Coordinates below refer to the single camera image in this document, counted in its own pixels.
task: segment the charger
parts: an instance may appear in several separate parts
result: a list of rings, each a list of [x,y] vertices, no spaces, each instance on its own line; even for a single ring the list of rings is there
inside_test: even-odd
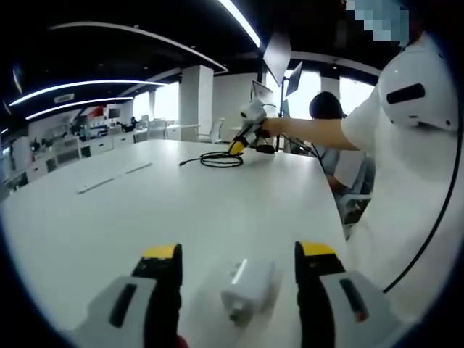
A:
[[[232,272],[221,298],[233,322],[260,312],[268,302],[275,272],[274,262],[243,259]]]

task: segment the dark hair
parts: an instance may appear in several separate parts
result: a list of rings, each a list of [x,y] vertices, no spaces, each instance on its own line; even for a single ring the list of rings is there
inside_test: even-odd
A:
[[[331,92],[320,92],[310,104],[310,115],[316,120],[341,120],[343,109]]]

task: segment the office chair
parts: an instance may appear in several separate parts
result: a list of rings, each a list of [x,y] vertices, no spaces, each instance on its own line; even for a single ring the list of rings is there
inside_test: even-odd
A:
[[[154,120],[148,124],[148,139],[166,139],[167,121]]]
[[[367,156],[360,169],[358,178],[361,180],[359,183],[356,183],[355,187],[353,188],[354,192],[359,191],[359,193],[345,194],[337,202],[337,206],[340,211],[341,222],[343,223],[344,227],[350,228],[352,225],[357,223],[359,218],[357,220],[356,218],[353,219],[353,215],[361,216],[361,214],[364,212],[364,209],[370,202],[375,176],[375,162],[372,157]]]
[[[219,144],[222,143],[220,138],[220,130],[223,127],[224,119],[220,118],[212,123],[209,134],[199,134],[198,139],[201,143]]]

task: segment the ceiling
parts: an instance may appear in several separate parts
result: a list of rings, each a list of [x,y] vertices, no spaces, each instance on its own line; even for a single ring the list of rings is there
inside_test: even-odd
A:
[[[352,59],[381,69],[398,52],[392,43],[372,41],[361,22],[354,21],[340,0],[235,0],[266,44],[275,30],[285,30],[294,51],[309,51]],[[217,64],[151,37],[95,26],[50,30],[54,25],[94,21],[145,30],[177,41],[225,65],[229,73],[258,71],[257,47],[217,0],[132,0],[118,8],[114,1],[79,1],[78,5],[21,4],[1,25],[7,64],[1,66],[0,92],[8,105],[33,91],[83,80],[146,80],[174,68],[196,64],[223,72]],[[16,72],[22,94],[15,85]],[[162,79],[170,83],[179,74]],[[131,85],[105,84],[67,88],[1,108],[0,128],[24,127],[24,119],[56,106],[53,98],[75,93],[75,101],[118,96]],[[150,87],[134,89],[134,96]]]

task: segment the window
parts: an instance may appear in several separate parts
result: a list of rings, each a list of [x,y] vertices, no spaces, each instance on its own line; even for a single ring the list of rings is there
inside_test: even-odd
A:
[[[340,104],[343,112],[349,115],[372,93],[374,86],[351,78],[340,78]]]
[[[293,70],[287,70],[285,76],[290,77]],[[286,93],[288,82],[286,82],[284,93]],[[281,89],[270,73],[266,76],[266,86],[274,92],[275,105],[281,107]],[[303,71],[299,81],[298,91],[294,92],[289,98],[290,115],[294,118],[309,120],[310,102],[320,93],[320,73],[313,71]]]
[[[179,82],[157,89],[154,95],[154,116],[167,121],[179,120]]]
[[[143,115],[150,115],[149,92],[139,94],[133,99],[133,116],[140,121]]]

